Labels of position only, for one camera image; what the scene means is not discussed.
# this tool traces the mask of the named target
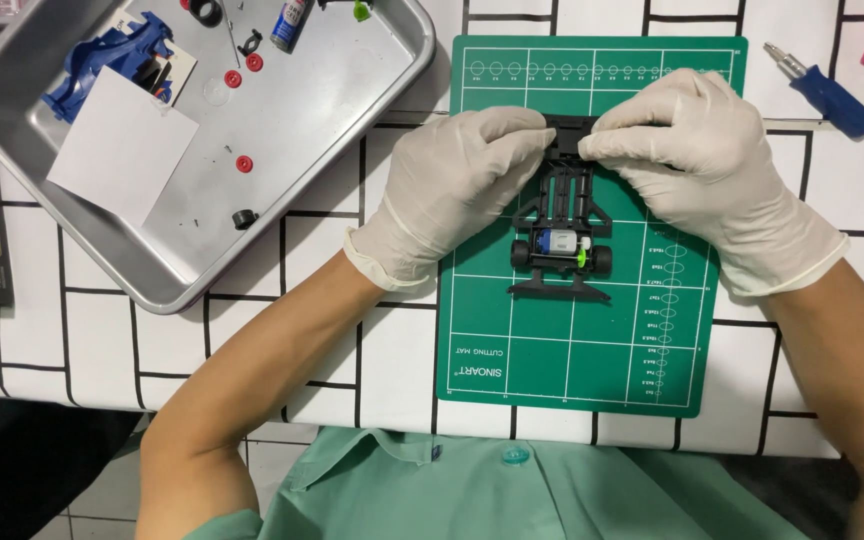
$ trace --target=aluminum tray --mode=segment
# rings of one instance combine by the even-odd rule
[[[253,28],[268,36],[282,2],[239,2],[225,0],[236,43]],[[178,0],[37,0],[0,36],[0,161],[143,309],[171,314],[195,303],[431,63],[435,29],[417,0],[375,0],[363,23],[351,2],[312,2],[292,53],[264,39],[265,67],[243,64],[245,82],[221,106],[204,88],[235,68],[229,33],[203,27]],[[139,228],[45,179],[69,126],[40,96],[65,76],[69,49],[120,6],[137,18],[155,13],[198,59],[174,106],[200,127]],[[255,161],[249,174],[235,169],[242,154]],[[243,209],[260,218],[238,231],[232,215]]]

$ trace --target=white tablecloth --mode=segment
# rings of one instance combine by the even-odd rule
[[[732,36],[750,41],[745,96],[770,121],[789,188],[852,235],[864,279],[864,140],[828,126],[761,46],[817,64],[864,102],[864,0],[425,0],[435,63],[387,119],[448,110],[452,38],[469,34]],[[136,309],[85,252],[2,171],[15,307],[0,309],[0,396],[81,407],[156,410],[236,330],[339,249],[378,205],[389,154],[409,125],[372,129],[277,227],[186,313]],[[342,339],[283,418],[444,435],[549,439],[690,451],[837,457],[803,403],[776,327],[721,287],[698,418],[593,414],[437,400],[434,288],[390,295]]]

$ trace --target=white glove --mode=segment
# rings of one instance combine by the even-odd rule
[[[378,212],[345,231],[344,251],[379,288],[410,290],[496,221],[536,173],[555,129],[520,106],[467,111],[404,135]]]
[[[716,72],[678,69],[649,84],[604,114],[579,152],[618,172],[656,217],[715,246],[736,295],[809,286],[849,249],[786,188],[759,111]]]

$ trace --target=green cutting mat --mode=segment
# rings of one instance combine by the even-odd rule
[[[494,105],[600,116],[676,68],[716,70],[741,92],[744,37],[460,35],[452,48],[452,114]],[[439,399],[691,418],[699,413],[718,260],[705,241],[647,211],[618,176],[596,170],[593,200],[614,220],[613,268],[587,283],[610,301],[510,295],[527,280],[509,262],[526,240],[503,217],[442,262]],[[567,285],[571,276],[545,274]]]

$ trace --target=shirt button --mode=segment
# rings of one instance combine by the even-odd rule
[[[521,446],[510,446],[502,451],[502,461],[506,465],[522,465],[529,460],[529,450]]]

